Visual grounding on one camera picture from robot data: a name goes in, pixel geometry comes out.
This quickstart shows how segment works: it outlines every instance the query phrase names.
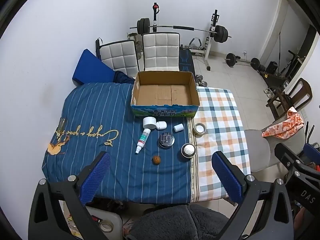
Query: blue gripper pad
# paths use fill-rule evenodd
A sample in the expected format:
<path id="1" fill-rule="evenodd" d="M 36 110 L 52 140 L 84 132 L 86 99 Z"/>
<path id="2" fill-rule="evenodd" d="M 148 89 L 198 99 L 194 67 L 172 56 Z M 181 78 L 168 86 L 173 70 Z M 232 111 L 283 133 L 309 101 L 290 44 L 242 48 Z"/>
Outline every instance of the blue gripper pad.
<path id="1" fill-rule="evenodd" d="M 246 190 L 244 174 L 237 166 L 232 165 L 221 151 L 212 155 L 211 163 L 230 199 L 241 204 Z"/>
<path id="2" fill-rule="evenodd" d="M 306 143 L 303 147 L 303 153 L 316 165 L 320 165 L 320 152 L 310 143 Z"/>
<path id="3" fill-rule="evenodd" d="M 110 169 L 110 164 L 111 164 L 110 154 L 104 152 L 104 154 L 102 155 L 100 160 L 98 160 L 98 162 L 95 164 L 94 167 L 91 167 L 92 164 L 89 166 L 86 166 L 91 168 L 91 172 L 85 178 L 84 182 L 80 187 L 79 198 L 82 205 L 85 205 L 86 203 L 92 201 L 94 195 L 97 192 L 99 185 L 101 184 L 103 178 L 105 177 L 106 173 Z"/>

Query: white bottle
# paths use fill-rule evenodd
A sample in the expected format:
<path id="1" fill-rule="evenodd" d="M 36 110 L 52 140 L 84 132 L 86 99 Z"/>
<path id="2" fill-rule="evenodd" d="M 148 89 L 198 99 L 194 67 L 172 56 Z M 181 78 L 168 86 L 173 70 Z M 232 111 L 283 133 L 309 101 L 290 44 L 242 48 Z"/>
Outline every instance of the white bottle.
<path id="1" fill-rule="evenodd" d="M 148 139 L 148 136 L 150 134 L 151 130 L 148 128 L 145 128 L 142 135 L 140 136 L 140 139 L 138 140 L 137 143 L 137 149 L 136 149 L 136 153 L 139 153 L 140 150 L 144 147 L 146 140 Z"/>

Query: plaid bedsheet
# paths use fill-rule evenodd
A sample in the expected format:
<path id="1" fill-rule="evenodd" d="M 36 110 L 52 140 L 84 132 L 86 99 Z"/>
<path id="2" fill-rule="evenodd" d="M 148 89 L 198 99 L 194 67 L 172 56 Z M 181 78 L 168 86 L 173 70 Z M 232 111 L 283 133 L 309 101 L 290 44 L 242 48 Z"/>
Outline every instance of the plaid bedsheet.
<path id="1" fill-rule="evenodd" d="M 191 202 L 224 198 L 227 193 L 211 165 L 212 154 L 222 151 L 228 160 L 245 174 L 250 174 L 250 163 L 244 128 L 235 99 L 230 90 L 197 87 L 200 107 L 189 120 L 190 140 L 197 155 L 191 163 Z M 191 132 L 201 122 L 207 128 L 203 136 Z"/>

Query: dumbbell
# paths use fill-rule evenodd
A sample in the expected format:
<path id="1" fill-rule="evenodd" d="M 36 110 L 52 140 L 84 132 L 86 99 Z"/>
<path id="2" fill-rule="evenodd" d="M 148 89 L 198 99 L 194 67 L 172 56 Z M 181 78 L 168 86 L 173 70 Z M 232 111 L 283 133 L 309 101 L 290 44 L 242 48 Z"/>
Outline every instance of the dumbbell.
<path id="1" fill-rule="evenodd" d="M 233 53 L 228 53 L 225 61 L 229 67 L 233 67 L 238 61 L 248 63 L 254 70 L 258 70 L 260 67 L 260 60 L 254 57 L 251 61 L 243 60 L 239 56 L 234 55 Z"/>
<path id="2" fill-rule="evenodd" d="M 202 75 L 196 75 L 195 81 L 196 81 L 196 83 L 198 83 L 199 87 L 207 87 L 208 86 L 207 82 L 203 81 Z"/>

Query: shoe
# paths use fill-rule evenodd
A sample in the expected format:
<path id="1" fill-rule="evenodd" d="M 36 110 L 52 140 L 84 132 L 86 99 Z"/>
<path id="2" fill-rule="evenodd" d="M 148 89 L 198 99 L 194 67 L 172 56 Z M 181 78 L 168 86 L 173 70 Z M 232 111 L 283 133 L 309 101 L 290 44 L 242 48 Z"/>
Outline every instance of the shoe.
<path id="1" fill-rule="evenodd" d="M 265 94 L 267 94 L 267 93 L 272 93 L 272 91 L 271 91 L 270 88 L 266 88 L 263 92 L 264 92 Z"/>
<path id="2" fill-rule="evenodd" d="M 275 96 L 275 94 L 273 92 L 270 92 L 267 94 L 267 97 L 270 99 L 273 98 L 274 96 Z"/>

